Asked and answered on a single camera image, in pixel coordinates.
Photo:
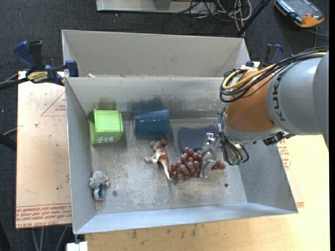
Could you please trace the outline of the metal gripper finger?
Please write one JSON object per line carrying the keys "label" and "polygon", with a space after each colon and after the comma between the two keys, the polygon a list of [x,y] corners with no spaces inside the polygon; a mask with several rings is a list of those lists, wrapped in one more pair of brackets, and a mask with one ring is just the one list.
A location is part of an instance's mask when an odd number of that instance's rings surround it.
{"label": "metal gripper finger", "polygon": [[212,152],[204,154],[201,164],[200,178],[206,178],[207,172],[216,164],[216,155]]}
{"label": "metal gripper finger", "polygon": [[218,151],[218,149],[218,136],[213,133],[206,133],[205,139],[202,143],[202,151]]}

